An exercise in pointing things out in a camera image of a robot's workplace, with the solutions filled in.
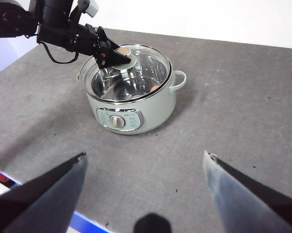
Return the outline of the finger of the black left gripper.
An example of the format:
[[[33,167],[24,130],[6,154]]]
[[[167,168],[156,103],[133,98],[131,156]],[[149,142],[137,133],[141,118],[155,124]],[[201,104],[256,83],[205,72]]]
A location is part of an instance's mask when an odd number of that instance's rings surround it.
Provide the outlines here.
[[[99,26],[97,28],[98,40],[104,48],[118,49],[120,46],[107,37],[104,28]]]
[[[125,65],[131,62],[131,50],[127,47],[119,47],[117,49],[103,49],[95,55],[95,61],[99,69],[113,66]]]

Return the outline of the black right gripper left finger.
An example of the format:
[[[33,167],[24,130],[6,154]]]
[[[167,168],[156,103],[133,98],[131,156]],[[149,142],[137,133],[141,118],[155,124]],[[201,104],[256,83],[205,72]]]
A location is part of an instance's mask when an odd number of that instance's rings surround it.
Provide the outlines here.
[[[82,152],[0,195],[0,233],[65,233],[87,169]]]

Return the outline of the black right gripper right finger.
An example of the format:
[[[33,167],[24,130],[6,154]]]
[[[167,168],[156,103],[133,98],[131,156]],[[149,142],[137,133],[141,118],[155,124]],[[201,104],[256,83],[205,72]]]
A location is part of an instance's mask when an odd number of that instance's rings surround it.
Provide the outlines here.
[[[292,233],[292,198],[204,152],[203,169],[227,233]]]

